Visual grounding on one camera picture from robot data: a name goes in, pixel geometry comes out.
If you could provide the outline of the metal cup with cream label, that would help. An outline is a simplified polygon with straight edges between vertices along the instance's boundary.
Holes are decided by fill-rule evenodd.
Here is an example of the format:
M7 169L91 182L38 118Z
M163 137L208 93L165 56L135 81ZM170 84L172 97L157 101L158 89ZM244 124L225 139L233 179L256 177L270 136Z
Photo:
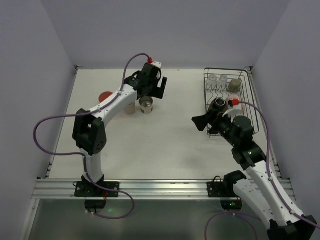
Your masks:
M143 114L148 115L153 112L153 99L150 96L144 96L139 99L140 110Z

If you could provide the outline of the beige plastic cup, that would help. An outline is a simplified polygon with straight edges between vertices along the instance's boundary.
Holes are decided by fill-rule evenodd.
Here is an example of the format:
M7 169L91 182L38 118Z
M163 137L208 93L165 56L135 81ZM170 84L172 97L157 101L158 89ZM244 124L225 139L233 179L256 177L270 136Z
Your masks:
M134 102L130 103L123 110L127 115L134 114L136 112L136 102L134 101Z

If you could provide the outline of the tall pink plastic cup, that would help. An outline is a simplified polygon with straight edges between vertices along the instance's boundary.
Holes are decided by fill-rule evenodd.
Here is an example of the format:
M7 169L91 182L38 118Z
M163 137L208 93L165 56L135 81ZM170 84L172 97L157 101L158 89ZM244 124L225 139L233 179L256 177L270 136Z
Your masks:
M105 101L107 98L109 98L111 95L113 94L113 92L111 91L105 91L103 93L101 93L98 97L98 101L100 103L102 103L103 101Z

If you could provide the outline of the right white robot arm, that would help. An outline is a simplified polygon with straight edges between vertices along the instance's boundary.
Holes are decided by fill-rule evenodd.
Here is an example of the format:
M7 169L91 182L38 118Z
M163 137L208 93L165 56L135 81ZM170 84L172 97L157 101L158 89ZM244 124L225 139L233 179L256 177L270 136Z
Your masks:
M213 111L191 120L199 131L211 125L211 130L232 146L233 158L246 173L225 175L224 184L260 218L270 240L311 239L316 220L297 207L271 171L266 155L253 140L254 128L249 118L237 116L231 120Z

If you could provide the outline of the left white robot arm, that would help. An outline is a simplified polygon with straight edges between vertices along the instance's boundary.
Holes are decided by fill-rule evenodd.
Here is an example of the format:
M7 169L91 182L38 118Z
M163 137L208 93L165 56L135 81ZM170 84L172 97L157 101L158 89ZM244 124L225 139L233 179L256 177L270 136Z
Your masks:
M109 122L142 97L162 99L167 80L162 76L162 63L147 62L142 70L123 78L120 88L109 98L90 110L80 109L76 113L72 138L83 155L84 182L97 186L104 179L101 151L107 144Z

